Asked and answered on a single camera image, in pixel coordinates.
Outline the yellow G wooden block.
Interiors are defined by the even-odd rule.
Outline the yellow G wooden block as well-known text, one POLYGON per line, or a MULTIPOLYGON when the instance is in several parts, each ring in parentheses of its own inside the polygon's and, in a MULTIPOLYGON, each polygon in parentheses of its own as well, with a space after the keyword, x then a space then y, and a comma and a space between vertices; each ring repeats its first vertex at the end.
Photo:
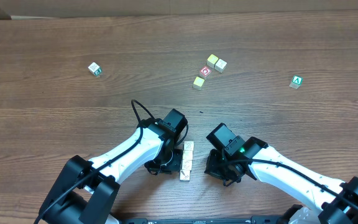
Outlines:
POLYGON ((193 151, 184 150, 183 151, 183 160, 192 161, 193 160, 193 151))

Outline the yellow crayon wooden block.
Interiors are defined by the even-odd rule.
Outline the yellow crayon wooden block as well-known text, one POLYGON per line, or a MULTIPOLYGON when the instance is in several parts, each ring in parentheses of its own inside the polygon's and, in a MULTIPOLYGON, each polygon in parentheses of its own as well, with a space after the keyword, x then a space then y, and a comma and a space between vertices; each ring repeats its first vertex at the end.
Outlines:
POLYGON ((181 170, 180 171, 180 181, 182 182, 189 182, 190 181, 190 170, 181 170))

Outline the cream E wooden block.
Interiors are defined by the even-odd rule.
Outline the cream E wooden block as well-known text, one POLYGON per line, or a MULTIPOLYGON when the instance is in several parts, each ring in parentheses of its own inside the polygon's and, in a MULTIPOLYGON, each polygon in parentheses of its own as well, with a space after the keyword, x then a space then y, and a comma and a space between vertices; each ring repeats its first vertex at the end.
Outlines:
POLYGON ((194 142, 193 141, 185 141, 183 143, 183 150, 184 151, 194 151, 194 142))

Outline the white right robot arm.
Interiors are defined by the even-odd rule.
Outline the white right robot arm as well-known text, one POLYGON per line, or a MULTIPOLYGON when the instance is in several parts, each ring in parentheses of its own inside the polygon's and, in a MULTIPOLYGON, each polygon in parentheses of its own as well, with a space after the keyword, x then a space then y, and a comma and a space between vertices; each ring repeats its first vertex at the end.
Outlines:
POLYGON ((321 175, 291 161, 261 139, 244 140, 224 123, 206 138, 213 149, 205 174, 222 180, 225 187, 247 175, 299 201, 278 219, 279 223, 358 223, 358 177, 345 182, 321 175))

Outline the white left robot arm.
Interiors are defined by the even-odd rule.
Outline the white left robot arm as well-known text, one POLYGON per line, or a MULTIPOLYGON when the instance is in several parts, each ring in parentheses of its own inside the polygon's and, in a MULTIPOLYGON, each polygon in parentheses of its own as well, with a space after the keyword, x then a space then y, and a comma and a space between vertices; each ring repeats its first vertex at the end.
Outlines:
POLYGON ((45 198, 36 218, 47 223, 117 223, 111 208, 121 184, 140 166, 152 175, 181 169, 178 145, 187 132, 185 115, 172 109, 164 119, 139 122, 131 137, 92 159, 74 156, 45 198))

